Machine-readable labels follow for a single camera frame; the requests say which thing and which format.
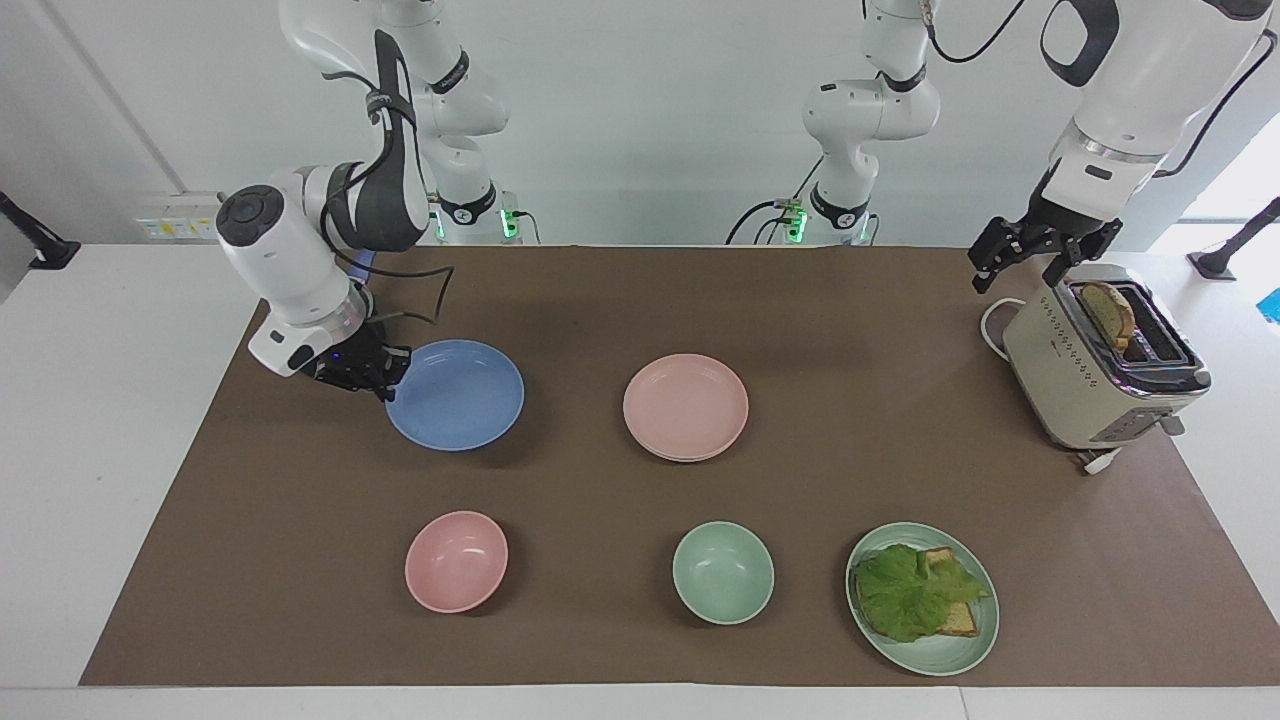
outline white wall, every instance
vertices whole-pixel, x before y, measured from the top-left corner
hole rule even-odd
[[[38,0],[0,1],[0,188],[60,234],[133,240],[137,195],[173,190]]]
[[[275,3],[18,1],[56,8],[187,188],[230,191],[280,167],[376,150],[362,94],[324,82],[289,53]],[[943,95],[938,128],[878,149],[882,242],[968,245],[991,215],[1021,214],[1078,99],[1039,58],[1051,5],[1029,3],[977,63],[932,61]],[[471,0],[452,3],[449,13],[475,65],[503,82],[513,108],[507,131],[481,141],[494,173],[538,214],[548,241],[721,242],[745,208],[788,195],[817,158],[800,123],[809,87],[872,74],[860,60],[858,6]],[[952,53],[975,47],[1007,6],[946,4],[942,42]],[[3,77],[46,61],[4,59]],[[1117,246],[1148,246],[1277,110],[1280,60],[1238,96],[1183,176],[1134,201]],[[8,115],[0,111],[0,126]],[[102,142],[101,133],[55,135],[72,155]],[[154,165],[148,176],[127,169],[140,156],[148,161],[137,147],[86,158],[92,167],[78,172],[91,177],[65,181],[59,201],[92,195],[91,186],[100,195],[166,190]]]
[[[18,281],[27,274],[27,263],[33,258],[31,243],[22,237],[18,228],[0,218],[0,302],[18,287]]]
[[[1187,209],[1189,218],[1252,218],[1280,196],[1280,115]]]

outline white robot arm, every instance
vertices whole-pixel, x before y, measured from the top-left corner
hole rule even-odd
[[[493,79],[471,69],[438,0],[280,0],[279,15],[294,49],[325,78],[367,91],[383,147],[367,164],[276,173],[223,204],[223,250],[271,310],[248,348],[280,375],[302,372],[392,400],[408,348],[389,346],[381,325],[367,322],[371,295],[333,254],[339,243],[403,251],[422,237],[430,217],[422,159],[448,210],[442,225],[460,228],[462,238],[518,237],[466,137],[500,131],[508,111]],[[452,269],[438,273],[447,287]]]
[[[1032,255],[1057,255],[1044,270],[1050,284],[1083,260],[1098,259],[1120,231],[1121,210],[1158,177],[1187,126],[1260,41],[1274,49],[1275,35],[1266,29],[1272,1],[1060,0],[1055,12],[1071,5],[1088,37],[1070,64],[1048,53],[1044,59],[1059,77],[1083,87],[1084,97],[1027,214],[1018,222],[992,219],[969,250],[978,292]]]
[[[444,22],[443,0],[280,0],[279,14],[291,45],[325,78],[355,81],[367,90],[371,118],[388,109],[381,118],[385,158],[365,181],[378,186],[375,196],[360,197],[355,163],[271,177],[300,197],[321,232],[351,247],[412,246],[430,211],[422,187],[425,161],[436,184],[442,240],[518,242],[518,224],[511,218],[515,197],[498,188],[471,140],[502,131],[509,110],[495,81],[471,67]],[[380,96],[385,105],[375,101]],[[397,179],[403,208],[393,192]],[[333,223],[321,223],[321,215]]]
[[[879,161],[863,146],[920,137],[937,124],[941,100],[925,77],[922,20],[919,0],[870,0],[863,47],[879,70],[876,79],[829,82],[809,94],[804,126],[822,145],[823,163],[805,201],[805,241],[858,242],[879,173]]]

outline green plate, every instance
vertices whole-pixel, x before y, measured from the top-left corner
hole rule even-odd
[[[978,598],[970,603],[973,616],[978,621],[977,638],[931,635],[915,642],[900,643],[872,629],[858,603],[858,593],[854,592],[854,570],[859,562],[893,544],[905,544],[915,550],[950,547],[955,551],[960,565],[987,585],[991,597]],[[895,664],[920,675],[943,678],[972,670],[986,660],[996,644],[996,635],[1000,633],[1000,602],[996,600],[996,585],[991,584],[987,569],[982,566],[982,562],[978,562],[968,547],[960,544],[960,541],[937,528],[919,523],[882,525],[858,541],[854,552],[849,556],[849,565],[845,568],[845,596],[849,598],[849,610],[854,614],[858,628],[867,635],[872,647]]]
[[[716,625],[746,623],[773,596],[773,559],[742,525],[716,521],[689,530],[671,565],[680,600]]]

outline toaster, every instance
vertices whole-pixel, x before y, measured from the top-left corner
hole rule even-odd
[[[1080,301],[1102,282],[1133,306],[1135,332],[1115,350]],[[1005,329],[1019,384],[1055,442],[1112,450],[1153,428],[1183,433],[1178,413],[1210,388],[1210,373],[1160,300],[1117,265],[1091,264],[1041,290]]]

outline pink bowl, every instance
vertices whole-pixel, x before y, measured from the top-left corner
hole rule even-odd
[[[627,386],[622,415],[649,452],[677,462],[698,462],[728,450],[746,427],[746,387],[719,360],[668,355],[654,360]]]
[[[507,574],[507,536],[488,515],[460,510],[428,523],[404,557],[404,583],[422,607],[466,612]]]

